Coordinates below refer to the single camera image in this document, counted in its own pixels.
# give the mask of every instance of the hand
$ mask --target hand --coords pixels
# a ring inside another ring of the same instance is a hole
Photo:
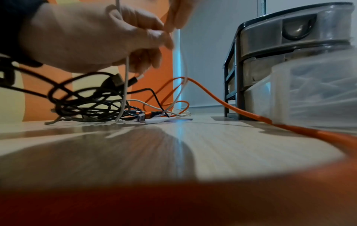
[[[165,31],[173,32],[175,28],[185,26],[200,0],[169,0],[170,8],[165,23]]]
[[[23,24],[19,42],[32,59],[65,71],[87,73],[125,63],[143,73],[161,63],[159,47],[173,48],[160,19],[144,10],[114,5],[43,4]]]

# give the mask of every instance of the white wall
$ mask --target white wall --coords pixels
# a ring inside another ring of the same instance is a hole
[[[238,26],[257,17],[255,0],[205,0],[180,31],[181,75],[185,73],[223,99],[223,63]],[[189,83],[182,100],[190,112],[219,112],[223,107],[196,85]],[[217,109],[205,107],[216,105]]]
[[[357,0],[266,0],[267,1],[267,13],[275,13],[281,10],[306,6],[311,4],[337,2],[337,1],[349,1],[353,2],[357,6]],[[357,45],[357,11],[355,10],[352,15],[352,31],[351,36],[353,38],[352,44]]]

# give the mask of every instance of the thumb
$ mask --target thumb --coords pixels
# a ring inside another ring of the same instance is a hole
[[[133,29],[130,42],[131,52],[139,49],[155,49],[161,46],[170,50],[174,48],[174,42],[168,33],[151,29]]]

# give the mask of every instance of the wall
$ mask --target wall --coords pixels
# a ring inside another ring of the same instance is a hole
[[[244,21],[257,17],[255,0],[205,0],[180,31],[181,74],[187,74],[223,99],[223,69],[234,34]],[[190,112],[218,112],[223,107],[194,84],[188,84],[182,100]]]
[[[267,13],[275,13],[281,10],[295,8],[299,6],[306,6],[311,4],[326,3],[326,2],[338,2],[338,1],[349,1],[357,5],[357,0],[266,0],[267,1]],[[357,45],[357,12],[356,10],[352,15],[352,31],[351,36],[354,38],[352,40],[353,45]]]
[[[95,2],[97,0],[80,0],[83,2]],[[79,0],[50,0],[49,2],[52,4],[68,4],[68,3],[76,3],[80,2]],[[105,3],[114,3],[114,0],[102,0],[101,2]],[[121,4],[128,4],[135,8],[142,8],[147,11],[150,11],[156,14],[162,20],[166,20],[166,13],[168,11],[168,1],[167,0],[121,0]],[[165,48],[161,49],[163,52],[163,61],[162,67],[160,69],[149,69],[145,73],[145,77],[140,80],[137,84],[129,88],[131,90],[138,90],[141,88],[153,88],[157,90],[163,83],[167,80],[171,79],[173,76],[172,71],[172,51],[169,51]],[[72,77],[76,77],[79,74],[72,74],[60,69],[50,67],[44,65],[40,68],[29,68],[23,65],[20,67],[30,69],[39,74],[45,75],[46,77],[55,80],[56,82],[62,82],[64,80],[70,79]],[[110,67],[107,69],[103,69],[102,71],[110,72],[116,74],[120,72],[122,75],[125,74],[125,67]],[[106,79],[106,76],[96,76],[88,79],[80,80],[74,82],[67,86],[70,90],[76,91],[85,87],[91,86],[100,86],[103,80]],[[29,90],[34,90],[36,92],[47,94],[51,86],[45,82],[37,80],[31,76],[27,76],[25,74],[17,73],[16,74],[16,87],[25,88]],[[166,94],[172,90],[172,85],[167,89],[163,90],[161,94],[159,94],[159,98],[161,99],[166,96]],[[53,104],[48,100],[36,96],[32,96],[29,94],[23,94],[20,92],[0,89],[1,96],[8,96],[7,99],[0,99],[1,106],[8,106],[8,103],[11,103],[10,106],[6,108],[0,109],[0,123],[8,123],[8,122],[18,122],[18,121],[42,121],[42,120],[53,120],[57,117],[55,113],[51,113],[50,109],[53,108]],[[55,97],[59,98],[63,96],[63,92],[57,92]],[[151,94],[150,93],[139,93],[132,96],[128,96],[128,98],[140,99],[145,101]],[[152,100],[150,102],[153,105],[156,105],[156,102]],[[137,107],[142,107],[141,104],[137,104],[135,102],[132,105]]]

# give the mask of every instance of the sleeve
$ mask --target sleeve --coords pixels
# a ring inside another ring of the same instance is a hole
[[[0,0],[0,53],[32,67],[42,64],[27,57],[19,46],[19,32],[25,18],[31,17],[47,0]]]

